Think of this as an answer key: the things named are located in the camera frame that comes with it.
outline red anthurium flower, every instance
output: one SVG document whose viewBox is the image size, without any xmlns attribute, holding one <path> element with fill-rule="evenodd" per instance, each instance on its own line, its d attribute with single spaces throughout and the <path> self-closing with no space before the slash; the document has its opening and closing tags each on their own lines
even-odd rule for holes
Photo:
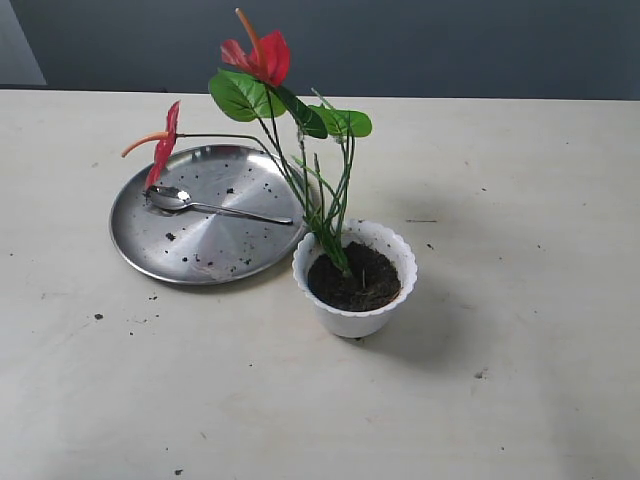
<svg viewBox="0 0 640 480">
<path fill-rule="evenodd" d="M 127 147 L 127 149 L 122 152 L 122 156 L 126 157 L 131 150 L 139 147 L 143 143 L 158 140 L 158 144 L 156 145 L 156 152 L 153 159 L 153 167 L 151 167 L 151 171 L 149 172 L 149 175 L 147 175 L 147 180 L 144 184 L 145 190 L 158 181 L 158 178 L 160 178 L 160 175 L 162 174 L 162 170 L 164 170 L 164 167 L 169 161 L 169 156 L 171 156 L 171 152 L 173 151 L 173 147 L 176 144 L 176 139 L 178 136 L 177 130 L 179 112 L 180 102 L 178 101 L 171 105 L 171 108 L 167 113 L 167 129 L 164 132 L 157 132 L 152 133 L 151 135 L 147 135 L 146 137 L 141 138 L 140 140 L 135 142 L 133 145 Z"/>
<path fill-rule="evenodd" d="M 220 47 L 222 61 L 273 87 L 280 86 L 291 64 L 291 51 L 282 33 L 276 30 L 266 37 L 258 38 L 242 10 L 237 8 L 236 14 L 249 34 L 253 51 L 247 55 L 237 40 L 227 40 Z"/>
</svg>

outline table surface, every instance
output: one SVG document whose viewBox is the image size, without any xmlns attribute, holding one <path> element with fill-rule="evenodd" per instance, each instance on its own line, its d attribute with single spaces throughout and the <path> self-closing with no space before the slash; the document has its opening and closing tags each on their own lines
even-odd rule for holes
<svg viewBox="0 0 640 480">
<path fill-rule="evenodd" d="M 350 216 L 419 265 L 356 342 L 290 257 L 210 288 L 119 257 L 153 147 L 119 152 L 177 98 L 259 134 L 201 95 L 0 91 L 1 479 L 640 478 L 640 104 L 336 99 L 374 123 Z"/>
</svg>

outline soil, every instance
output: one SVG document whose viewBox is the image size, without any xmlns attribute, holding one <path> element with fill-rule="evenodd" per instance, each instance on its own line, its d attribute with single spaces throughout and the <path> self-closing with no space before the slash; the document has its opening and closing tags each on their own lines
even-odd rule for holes
<svg viewBox="0 0 640 480">
<path fill-rule="evenodd" d="M 309 289 L 316 297 L 349 312 L 376 310 L 396 298 L 400 280 L 387 257 L 355 242 L 344 251 L 353 276 L 344 277 L 327 255 L 321 255 L 311 266 L 308 277 Z"/>
</svg>

